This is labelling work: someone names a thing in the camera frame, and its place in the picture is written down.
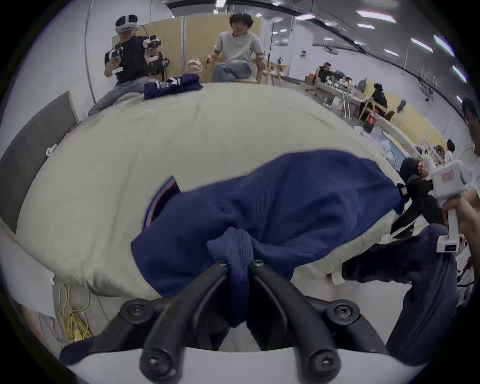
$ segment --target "white wall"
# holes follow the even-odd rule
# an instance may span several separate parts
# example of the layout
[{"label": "white wall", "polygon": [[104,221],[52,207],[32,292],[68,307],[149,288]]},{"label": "white wall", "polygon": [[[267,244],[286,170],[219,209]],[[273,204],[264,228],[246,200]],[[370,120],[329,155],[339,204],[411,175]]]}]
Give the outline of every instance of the white wall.
[{"label": "white wall", "polygon": [[452,139],[460,149],[472,143],[468,128],[463,119],[439,94],[433,94],[433,101],[425,101],[424,94],[419,90],[419,82],[415,76],[408,73],[402,75],[402,70],[384,61],[361,53],[339,50],[338,55],[326,53],[322,47],[309,47],[305,62],[298,70],[290,68],[290,77],[304,80],[309,73],[315,73],[319,65],[328,61],[333,70],[340,70],[351,77],[354,84],[365,78],[381,83],[384,90],[392,92],[405,99],[427,118],[446,139]]},{"label": "white wall", "polygon": [[88,0],[68,4],[48,24],[25,57],[1,122],[0,156],[23,126],[62,93],[70,90],[77,112],[88,111],[93,105],[84,50],[89,5]]},{"label": "white wall", "polygon": [[[73,0],[48,24],[18,70],[0,126],[0,157],[17,133],[50,101],[70,90],[80,120],[93,106],[85,65],[85,25],[90,0]],[[88,65],[98,101],[115,86],[104,75],[104,55],[111,48],[115,21],[136,14],[147,24],[171,18],[160,0],[95,0],[87,31]]]},{"label": "white wall", "polygon": [[[314,29],[308,22],[294,21],[293,31],[290,33],[288,47],[290,48],[289,76],[294,79],[305,80],[311,70],[310,52],[313,48]],[[306,57],[300,57],[302,51],[307,52]]]},{"label": "white wall", "polygon": [[290,67],[290,62],[291,62],[291,59],[292,59],[291,46],[272,47],[272,54],[270,56],[270,61],[276,63],[276,61],[278,60],[279,57],[281,57],[283,59],[283,61],[282,61],[283,65],[288,65]]}]

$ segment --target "vr headset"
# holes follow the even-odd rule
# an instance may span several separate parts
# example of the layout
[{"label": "vr headset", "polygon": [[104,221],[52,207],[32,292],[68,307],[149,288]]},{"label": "vr headset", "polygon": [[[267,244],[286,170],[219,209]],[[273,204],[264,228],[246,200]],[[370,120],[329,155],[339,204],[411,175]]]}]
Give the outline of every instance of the vr headset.
[{"label": "vr headset", "polygon": [[115,31],[119,35],[127,31],[136,31],[140,27],[137,22],[138,17],[136,15],[122,16],[115,23]]}]

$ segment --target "human hand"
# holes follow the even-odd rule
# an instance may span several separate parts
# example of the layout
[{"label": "human hand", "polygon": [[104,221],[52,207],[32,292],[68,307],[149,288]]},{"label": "human hand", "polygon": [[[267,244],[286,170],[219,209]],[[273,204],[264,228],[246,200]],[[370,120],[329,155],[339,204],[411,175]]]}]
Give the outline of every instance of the human hand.
[{"label": "human hand", "polygon": [[158,48],[151,48],[147,51],[148,57],[158,56]]},{"label": "human hand", "polygon": [[105,66],[105,69],[107,71],[112,72],[113,70],[117,69],[120,66],[120,59],[115,58],[110,60],[107,65]]},{"label": "human hand", "polygon": [[255,64],[257,65],[257,69],[260,71],[264,71],[267,67],[264,63],[263,57],[256,57]]},{"label": "human hand", "polygon": [[480,217],[475,209],[468,203],[464,197],[453,197],[442,207],[445,226],[448,228],[447,211],[456,209],[458,219],[458,230],[463,233],[467,239],[469,237],[478,237],[480,235]]},{"label": "human hand", "polygon": [[212,64],[213,62],[215,62],[216,60],[216,57],[213,56],[213,55],[208,55],[207,57],[207,64]]},{"label": "human hand", "polygon": [[422,179],[428,177],[429,175],[427,167],[423,161],[419,162],[419,173]]}]

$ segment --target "beige mattress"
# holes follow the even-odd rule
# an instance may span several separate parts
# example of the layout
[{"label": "beige mattress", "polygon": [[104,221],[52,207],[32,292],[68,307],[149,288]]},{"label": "beige mattress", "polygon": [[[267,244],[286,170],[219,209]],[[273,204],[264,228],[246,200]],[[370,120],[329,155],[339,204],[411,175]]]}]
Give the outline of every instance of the beige mattress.
[{"label": "beige mattress", "polygon": [[[130,243],[149,203],[170,176],[181,191],[246,174],[281,154],[319,148],[393,167],[375,146],[294,90],[251,84],[143,100],[137,96],[82,122],[48,158],[24,201],[16,238],[65,282],[111,296],[152,299]],[[394,212],[323,260],[297,268],[305,294],[317,276],[361,253],[389,231]]]}]

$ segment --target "man in gray t-shirt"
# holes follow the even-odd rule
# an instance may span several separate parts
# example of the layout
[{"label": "man in gray t-shirt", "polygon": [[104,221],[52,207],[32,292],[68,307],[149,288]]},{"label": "man in gray t-shirt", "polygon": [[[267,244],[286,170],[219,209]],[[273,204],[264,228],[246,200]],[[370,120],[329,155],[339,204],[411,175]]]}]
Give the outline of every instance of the man in gray t-shirt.
[{"label": "man in gray t-shirt", "polygon": [[265,69],[264,48],[257,35],[248,30],[253,24],[252,17],[238,13],[230,17],[232,32],[222,32],[214,53],[208,56],[207,63],[215,61],[223,52],[225,62],[215,68],[212,82],[232,82],[237,79],[248,79],[252,75],[252,54],[258,70]]}]

